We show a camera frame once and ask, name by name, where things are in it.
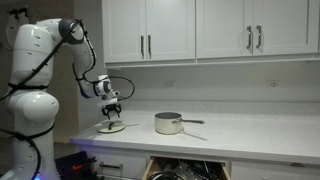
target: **pot handle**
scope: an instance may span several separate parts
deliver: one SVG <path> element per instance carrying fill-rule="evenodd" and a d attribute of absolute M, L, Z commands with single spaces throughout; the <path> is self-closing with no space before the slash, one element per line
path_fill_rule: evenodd
<path fill-rule="evenodd" d="M 202 120 L 179 120 L 180 122 L 190 122 L 190 123 L 199 123 L 204 124 L 204 121 Z"/>

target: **open drawer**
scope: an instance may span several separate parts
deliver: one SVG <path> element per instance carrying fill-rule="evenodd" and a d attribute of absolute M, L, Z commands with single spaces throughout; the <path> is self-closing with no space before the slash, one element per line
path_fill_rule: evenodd
<path fill-rule="evenodd" d="M 189 167 L 189 165 L 192 163 L 194 163 L 194 165 L 197 165 L 196 163 L 202 164 L 204 167 L 207 166 L 207 169 L 209 170 L 209 172 L 214 172 L 214 174 L 211 174 L 212 176 L 214 175 L 218 176 L 221 180 L 231 180 L 230 175 L 223 163 L 207 161 L 206 164 L 204 164 L 204 161 L 163 158 L 163 157 L 151 157 L 142 180 L 149 180 L 149 178 L 153 174 L 163 172 L 165 169 L 168 169 L 168 166 L 170 167 L 179 166 L 181 163 L 184 164 L 184 167 L 186 166 Z"/>

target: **white countertop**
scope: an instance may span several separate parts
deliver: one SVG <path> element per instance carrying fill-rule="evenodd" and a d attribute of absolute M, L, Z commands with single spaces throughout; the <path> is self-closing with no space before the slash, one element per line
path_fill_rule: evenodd
<path fill-rule="evenodd" d="M 203 125 L 184 123 L 183 126 L 187 133 L 207 141 L 183 133 L 157 133 L 154 129 L 154 114 L 161 111 L 155 111 L 154 107 L 167 110 L 168 106 L 146 104 L 148 108 L 145 111 L 141 110 L 144 105 L 138 104 L 139 107 L 131 107 L 121 114 L 120 120 L 123 123 L 139 125 L 128 126 L 114 134 L 100 134 L 97 128 L 103 123 L 99 123 L 71 137 L 70 142 L 79 145 L 320 165 L 319 104 L 220 103 L 209 104 L 216 109 L 211 109 L 210 112 L 196 108 L 193 109 L 196 111 L 192 112 L 185 109 L 182 112 L 181 107 L 176 109 L 180 110 L 179 113 L 184 119 L 205 120 Z M 237 113 L 226 113 L 225 109 Z"/>

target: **cabinet door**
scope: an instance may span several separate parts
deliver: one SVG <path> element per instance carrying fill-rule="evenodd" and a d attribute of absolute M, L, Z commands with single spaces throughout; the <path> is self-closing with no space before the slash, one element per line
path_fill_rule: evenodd
<path fill-rule="evenodd" d="M 255 55 L 316 53 L 319 0 L 255 0 L 254 29 Z"/>
<path fill-rule="evenodd" d="M 195 0 L 148 0 L 149 60 L 195 59 Z"/>
<path fill-rule="evenodd" d="M 110 62 L 135 62 L 143 56 L 146 38 L 145 0 L 103 0 L 104 60 Z"/>
<path fill-rule="evenodd" d="M 320 169 L 232 162 L 232 180 L 319 180 Z"/>
<path fill-rule="evenodd" d="M 253 0 L 197 1 L 197 57 L 252 55 Z"/>

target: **saucepan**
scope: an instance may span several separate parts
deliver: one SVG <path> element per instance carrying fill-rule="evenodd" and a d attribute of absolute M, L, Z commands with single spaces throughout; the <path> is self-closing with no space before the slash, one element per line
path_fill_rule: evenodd
<path fill-rule="evenodd" d="M 202 120 L 184 120 L 175 112 L 162 112 L 155 115 L 155 129 L 160 134 L 177 134 L 183 130 L 181 122 L 204 124 Z"/>

